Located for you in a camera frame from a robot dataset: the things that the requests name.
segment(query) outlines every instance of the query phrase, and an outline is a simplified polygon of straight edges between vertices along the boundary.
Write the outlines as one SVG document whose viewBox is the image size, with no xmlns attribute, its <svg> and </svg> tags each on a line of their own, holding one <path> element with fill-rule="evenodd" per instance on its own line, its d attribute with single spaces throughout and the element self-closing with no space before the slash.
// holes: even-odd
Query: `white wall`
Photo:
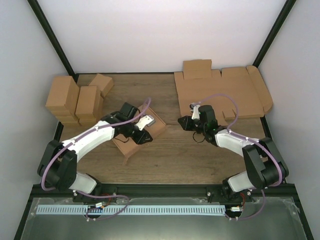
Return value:
<svg viewBox="0 0 320 240">
<path fill-rule="evenodd" d="M 253 63 L 285 0 L 39 0 L 77 73 Z"/>
<path fill-rule="evenodd" d="M 320 239 L 320 1 L 297 1 L 260 66 L 267 116 L 315 239 Z"/>
<path fill-rule="evenodd" d="M 0 238 L 13 239 L 57 120 L 45 104 L 66 75 L 26 0 L 0 1 Z"/>
</svg>

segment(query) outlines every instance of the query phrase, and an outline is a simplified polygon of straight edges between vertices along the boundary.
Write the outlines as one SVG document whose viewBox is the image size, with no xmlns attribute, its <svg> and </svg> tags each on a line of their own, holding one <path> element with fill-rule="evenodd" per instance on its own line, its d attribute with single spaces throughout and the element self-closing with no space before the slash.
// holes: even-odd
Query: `wooden tabletop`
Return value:
<svg viewBox="0 0 320 240">
<path fill-rule="evenodd" d="M 79 86 L 86 86 L 94 74 L 81 74 Z M 103 183 L 220 184 L 222 180 L 245 171 L 241 156 L 205 142 L 197 143 L 192 132 L 184 131 L 180 117 L 173 74 L 106 74 L 114 80 L 103 102 L 103 113 L 118 111 L 124 102 L 140 106 L 147 97 L 150 107 L 167 124 L 167 130 L 143 146 L 123 165 L 124 156 L 112 141 L 105 142 L 78 163 L 77 170 Z M 61 141 L 82 133 L 88 127 L 64 127 Z M 239 119 L 233 131 L 263 138 L 259 118 Z"/>
</svg>

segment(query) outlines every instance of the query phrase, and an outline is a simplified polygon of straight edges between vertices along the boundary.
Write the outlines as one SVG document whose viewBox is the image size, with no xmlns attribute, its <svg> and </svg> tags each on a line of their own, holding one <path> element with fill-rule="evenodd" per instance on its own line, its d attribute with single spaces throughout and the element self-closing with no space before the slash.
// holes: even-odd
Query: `cardboard tray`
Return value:
<svg viewBox="0 0 320 240">
<path fill-rule="evenodd" d="M 163 133 L 166 130 L 166 124 L 150 107 L 145 111 L 145 114 L 151 115 L 155 120 L 154 124 L 152 124 L 151 126 L 146 126 L 144 128 L 150 133 L 154 141 L 156 137 L 158 137 L 161 133 Z M 119 134 L 118 136 L 116 136 L 116 138 L 124 142 L 127 140 L 122 134 Z M 131 138 L 129 138 L 129 141 L 126 143 L 121 142 L 117 139 L 113 138 L 112 141 L 124 155 L 124 165 L 127 164 L 128 159 L 137 151 L 139 151 L 140 148 L 148 145 L 148 143 L 137 145 Z"/>
<path fill-rule="evenodd" d="M 175 72 L 174 80 L 178 94 L 181 116 L 191 115 L 190 104 L 218 93 L 229 95 L 237 103 L 239 118 L 263 117 L 273 100 L 267 86 L 255 66 L 228 67 L 211 70 L 211 60 L 183 62 L 183 72 Z M 203 105 L 212 105 L 220 125 L 234 119 L 236 108 L 226 97 L 213 97 Z"/>
</svg>

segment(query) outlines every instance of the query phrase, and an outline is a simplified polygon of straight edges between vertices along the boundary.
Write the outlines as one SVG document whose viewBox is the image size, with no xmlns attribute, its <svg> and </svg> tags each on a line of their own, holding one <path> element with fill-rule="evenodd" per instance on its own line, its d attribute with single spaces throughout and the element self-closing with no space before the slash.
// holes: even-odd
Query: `white vent grille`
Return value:
<svg viewBox="0 0 320 240">
<path fill-rule="evenodd" d="M 112 215 L 122 209 L 121 205 L 109 205 L 102 210 L 95 209 L 89 215 Z M 87 205 L 38 205 L 37 215 L 84 215 Z M 224 216 L 224 205 L 129 205 L 119 215 L 202 215 Z"/>
</svg>

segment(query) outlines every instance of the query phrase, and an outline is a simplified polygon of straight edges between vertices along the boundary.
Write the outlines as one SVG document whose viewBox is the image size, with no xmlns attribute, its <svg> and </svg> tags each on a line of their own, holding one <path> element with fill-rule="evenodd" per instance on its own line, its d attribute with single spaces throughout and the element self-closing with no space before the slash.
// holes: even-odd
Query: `purple cable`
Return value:
<svg viewBox="0 0 320 240">
<path fill-rule="evenodd" d="M 143 114 L 145 114 L 146 110 L 149 108 L 150 106 L 150 103 L 151 103 L 151 98 L 148 97 L 143 105 L 146 104 L 146 106 L 142 109 L 142 111 L 137 115 L 135 116 L 134 118 L 128 120 L 128 121 L 123 121 L 123 122 L 118 122 L 118 123 L 113 123 L 113 124 L 106 124 L 106 125 L 102 125 L 100 127 L 98 127 L 98 129 L 91 129 L 90 131 L 87 131 L 85 132 L 84 134 L 82 134 L 81 136 L 79 136 L 77 139 L 74 140 L 74 142 L 78 142 L 79 140 L 83 139 L 85 136 L 88 136 L 89 134 L 99 130 L 99 129 L 104 129 L 104 128 L 108 128 L 108 127 L 115 127 L 115 126 L 120 126 L 120 125 L 124 125 L 124 124 L 128 124 L 128 123 L 131 123 L 133 121 L 135 121 L 136 119 L 138 119 L 139 117 L 141 117 Z M 51 161 L 48 163 L 48 165 L 46 166 L 44 172 L 43 172 L 43 175 L 42 175 L 42 178 L 41 178 L 41 187 L 44 191 L 51 191 L 53 189 L 55 189 L 54 187 L 46 187 L 45 186 L 45 182 L 46 182 L 46 177 L 47 177 L 47 174 L 48 174 L 48 171 L 49 169 L 51 168 L 52 164 L 54 164 L 55 160 L 58 159 L 58 157 L 67 149 L 69 148 L 70 146 L 72 145 L 72 142 L 70 142 L 68 145 L 66 145 L 64 148 L 62 148 L 56 155 L 54 155 L 54 157 L 51 159 Z"/>
<path fill-rule="evenodd" d="M 263 201 L 262 201 L 262 206 L 260 207 L 260 209 L 259 209 L 256 213 L 254 213 L 254 214 L 252 214 L 252 215 L 250 215 L 250 216 L 238 218 L 237 221 L 240 221 L 240 220 L 248 220 L 248 219 L 254 218 L 254 217 L 257 216 L 259 213 L 262 212 L 262 210 L 264 209 L 265 204 L 266 204 L 266 195 L 265 195 L 265 192 L 264 192 L 263 190 L 261 190 L 261 193 L 262 193 Z M 226 216 L 228 219 L 236 219 L 236 218 L 229 217 L 227 214 L 225 214 L 225 216 Z"/>
<path fill-rule="evenodd" d="M 280 185 L 281 182 L 282 182 L 282 172 L 281 172 L 280 166 L 279 166 L 277 160 L 275 159 L 275 157 L 272 156 L 272 154 L 271 154 L 264 146 L 262 146 L 260 143 L 256 142 L 256 141 L 253 140 L 252 138 L 243 136 L 243 135 L 241 135 L 241 134 L 238 134 L 238 133 L 233 132 L 233 131 L 230 130 L 230 127 L 231 127 L 233 124 L 235 124 L 236 121 L 237 121 L 238 118 L 239 118 L 239 108 L 238 108 L 238 105 L 237 105 L 237 103 L 236 103 L 230 96 L 228 96 L 227 94 L 224 94 L 224 93 L 216 93 L 216 94 L 210 95 L 210 96 L 202 99 L 201 101 L 198 101 L 198 102 L 193 103 L 193 105 L 200 105 L 201 103 L 203 103 L 203 102 L 205 102 L 205 101 L 207 101 L 207 100 L 209 100 L 209 99 L 211 99 L 211 98 L 213 98 L 213 97 L 226 97 L 226 98 L 228 98 L 229 100 L 231 100 L 231 102 L 232 102 L 233 105 L 235 106 L 236 113 L 235 113 L 235 118 L 234 118 L 233 122 L 231 122 L 231 123 L 226 127 L 228 133 L 229 133 L 230 135 L 233 135 L 233 136 L 235 136 L 235 137 L 237 137 L 237 138 L 240 138 L 240 139 L 242 139 L 242 140 L 244 140 L 244 141 L 249 141 L 249 142 L 257 145 L 259 148 L 261 148 L 261 149 L 268 155 L 268 157 L 271 159 L 271 161 L 274 163 L 274 165 L 275 165 L 275 167 L 276 167 L 276 170 L 277 170 L 277 172 L 278 172 L 278 176 L 279 176 L 278 181 L 277 181 L 276 183 L 272 184 L 271 186 L 275 187 L 275 186 Z"/>
<path fill-rule="evenodd" d="M 110 218 L 113 218 L 117 215 L 119 215 L 120 213 L 122 213 L 128 206 L 129 206 L 129 201 L 130 199 L 125 196 L 125 195 L 111 195 L 111 196 L 94 196 L 94 195 L 91 195 L 91 194 L 87 194 L 85 192 L 82 192 L 82 191 L 78 191 L 78 193 L 84 195 L 84 196 L 87 196 L 87 197 L 90 197 L 90 198 L 94 198 L 94 199 L 111 199 L 111 198 L 124 198 L 127 200 L 127 203 L 125 204 L 125 206 L 123 208 L 121 208 L 119 211 L 117 211 L 115 214 L 113 215 L 110 215 L 110 216 L 106 216 L 106 217 L 99 217 L 99 218 L 96 218 L 95 220 L 96 221 L 101 221 L 101 220 L 106 220 L 106 219 L 110 219 Z M 100 209 L 98 207 L 95 207 L 95 208 L 91 208 L 89 209 L 86 214 L 85 214 L 85 217 L 87 220 L 89 220 L 89 216 L 88 214 L 93 211 L 93 210 L 96 210 L 96 209 Z"/>
</svg>

